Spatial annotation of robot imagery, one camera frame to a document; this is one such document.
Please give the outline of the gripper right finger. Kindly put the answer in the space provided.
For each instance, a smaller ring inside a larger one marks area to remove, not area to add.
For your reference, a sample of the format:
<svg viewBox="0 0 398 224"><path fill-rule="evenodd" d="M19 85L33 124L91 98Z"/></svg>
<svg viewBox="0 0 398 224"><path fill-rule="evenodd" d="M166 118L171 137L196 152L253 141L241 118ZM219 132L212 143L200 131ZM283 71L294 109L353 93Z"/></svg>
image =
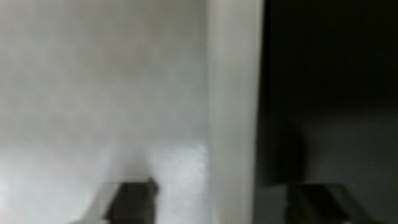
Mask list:
<svg viewBox="0 0 398 224"><path fill-rule="evenodd" d="M372 224L372 217L340 184L292 184L287 224Z"/></svg>

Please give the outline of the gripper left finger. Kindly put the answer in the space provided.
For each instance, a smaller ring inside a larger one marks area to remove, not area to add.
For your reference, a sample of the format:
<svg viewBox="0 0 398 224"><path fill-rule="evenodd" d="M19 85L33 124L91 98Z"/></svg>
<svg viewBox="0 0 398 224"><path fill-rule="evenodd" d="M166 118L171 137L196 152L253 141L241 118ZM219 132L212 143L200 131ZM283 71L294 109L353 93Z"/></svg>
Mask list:
<svg viewBox="0 0 398 224"><path fill-rule="evenodd" d="M159 191L154 178L109 182L77 224L155 224Z"/></svg>

